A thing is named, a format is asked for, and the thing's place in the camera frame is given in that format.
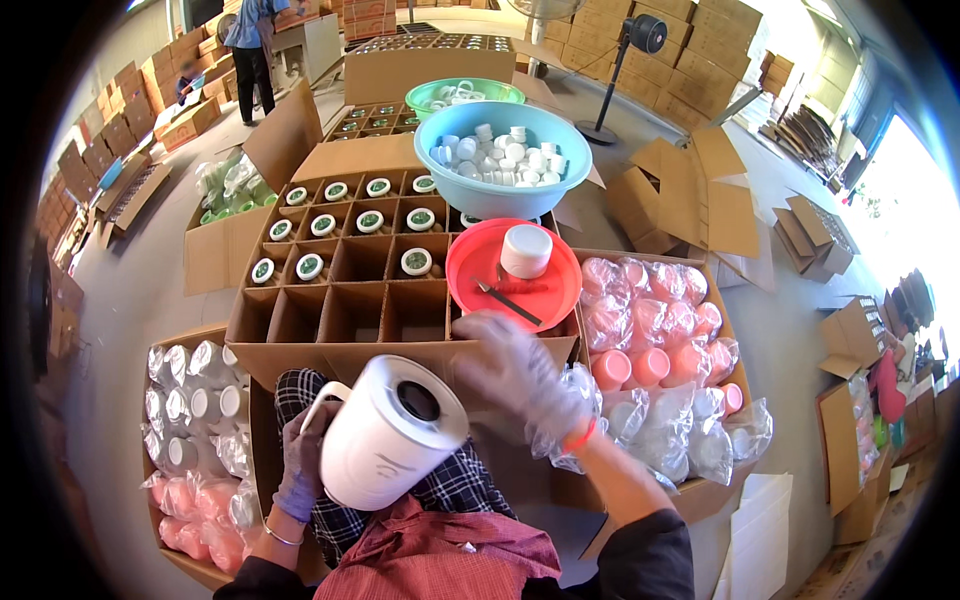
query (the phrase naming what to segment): concrete floor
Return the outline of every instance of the concrete floor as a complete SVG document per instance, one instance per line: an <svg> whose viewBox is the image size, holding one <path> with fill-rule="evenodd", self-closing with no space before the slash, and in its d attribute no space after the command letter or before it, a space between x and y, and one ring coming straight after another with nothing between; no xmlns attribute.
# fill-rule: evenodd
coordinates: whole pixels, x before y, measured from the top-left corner
<svg viewBox="0 0 960 600"><path fill-rule="evenodd" d="M451 22L438 25L449 31L468 31L455 29L456 24ZM507 27L513 29L516 24ZM602 100L596 84L564 73L552 73L548 82L569 118L595 117ZM340 102L342 88L335 84L317 99L322 118L331 117ZM620 99L613 102L607 123L621 141L610 148L594 147L594 162L606 180L620 173L625 158L643 143L659 135L671 141L676 137L675 132L654 121L631 103ZM726 130L748 167L762 217L768 224L775 220L771 208L786 207L784 199L794 195L793 190L832 208L832 197L813 176L775 156L736 125L728 124ZM196 167L210 160L214 152L242 141L247 133L236 108L226 110L212 130L169 157L174 174L160 194L166 196L162 204L148 207L127 240L108 251L88 247L76 269L75 278L86 292L81 338L90 347L88 367L75 370L71 397L65 403L69 460L86 491L108 576L124 597L186 600L209 596L205 588L156 551L145 497L137 490L142 479L137 425L142 410L144 357L150 343L228 317L233 289L183 296L182 236L199 200L194 188ZM629 249L622 231L607 213L599 189L585 183L568 194L564 203L577 216L582 230L564 228L568 243ZM816 368L825 350L817 333L816 323L821 317L815 308L835 296L876 295L882 290L859 258L844 276L835 277L828 285L801 279L779 238L772 237L777 293L742 286L724 290L723 297L740 341L753 395L768 398L775 419L776 435L756 472L794 475L788 574L778 594L788 597L831 546L832 522L824 502L813 405L814 397L828 384L828 376ZM489 445L489 429L480 423L476 429L478 441ZM577 557L599 528L602 516L544 505L537 500L545 492L541 480L530 479L522 469L502 463L496 448L485 449L484 455L521 518L552 537L563 562L562 583L570 585L589 577L595 563L581 562ZM712 595L729 544L729 516L735 506L734 499L716 516L690 527L698 598Z"/></svg>

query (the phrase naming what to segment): plastic glove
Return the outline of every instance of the plastic glove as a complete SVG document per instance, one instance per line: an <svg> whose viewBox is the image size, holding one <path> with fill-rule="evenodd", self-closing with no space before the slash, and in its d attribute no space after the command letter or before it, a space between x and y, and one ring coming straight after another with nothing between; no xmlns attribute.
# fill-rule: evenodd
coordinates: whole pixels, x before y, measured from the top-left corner
<svg viewBox="0 0 960 600"><path fill-rule="evenodd" d="M553 440L562 440L592 406L568 394L549 352L539 339L492 311L470 313L453 323L453 332L480 340L490 358L488 367L460 355L457 374L487 400L514 412Z"/></svg>
<svg viewBox="0 0 960 600"><path fill-rule="evenodd" d="M310 510L324 491L320 441L340 406L340 402L324 402L303 435L300 427L309 408L283 426L283 480L274 494L274 504L301 523L310 520Z"/></svg>

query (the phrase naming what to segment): blue bowl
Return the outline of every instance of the blue bowl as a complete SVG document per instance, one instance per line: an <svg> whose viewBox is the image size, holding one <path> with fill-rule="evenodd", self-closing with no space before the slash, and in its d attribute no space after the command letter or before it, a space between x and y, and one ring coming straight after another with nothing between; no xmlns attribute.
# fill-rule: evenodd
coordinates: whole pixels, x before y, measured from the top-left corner
<svg viewBox="0 0 960 600"><path fill-rule="evenodd" d="M509 133L511 126L527 128L527 145L542 141L557 144L569 162L560 183L543 187L508 187L471 180L442 166L430 157L430 149L443 135L467 137L481 123L490 123L493 137ZM420 123L414 135L417 158L430 171L437 192L451 206L478 219L533 219L546 214L566 191L587 178L593 165L590 146L573 126L541 108L509 102L470 102L444 108Z"/></svg>
<svg viewBox="0 0 960 600"><path fill-rule="evenodd" d="M123 171L123 161L120 158L117 158L113 161L113 164L107 168L107 172L104 173L103 178L100 179L99 183L97 183L97 187L100 189L107 189L113 185L114 181L117 181L121 171Z"/></svg>

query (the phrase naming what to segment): blue shirt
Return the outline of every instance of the blue shirt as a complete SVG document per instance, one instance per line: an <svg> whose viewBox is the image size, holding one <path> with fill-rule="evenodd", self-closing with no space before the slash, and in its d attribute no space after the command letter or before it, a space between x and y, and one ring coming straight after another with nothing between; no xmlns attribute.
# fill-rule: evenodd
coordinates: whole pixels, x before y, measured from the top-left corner
<svg viewBox="0 0 960 600"><path fill-rule="evenodd" d="M240 14L230 28L224 45L231 48L259 48L261 42L256 22L289 8L290 0L243 0Z"/></svg>

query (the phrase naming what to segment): black pants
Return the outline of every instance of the black pants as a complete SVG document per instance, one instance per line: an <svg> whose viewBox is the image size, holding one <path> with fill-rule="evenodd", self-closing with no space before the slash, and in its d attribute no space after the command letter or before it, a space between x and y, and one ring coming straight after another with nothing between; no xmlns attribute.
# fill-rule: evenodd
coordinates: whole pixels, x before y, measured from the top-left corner
<svg viewBox="0 0 960 600"><path fill-rule="evenodd" d="M260 88L263 113L274 109L274 88L270 84L270 65L263 48L234 48L233 65L237 69L237 93L244 123L253 120L253 84Z"/></svg>

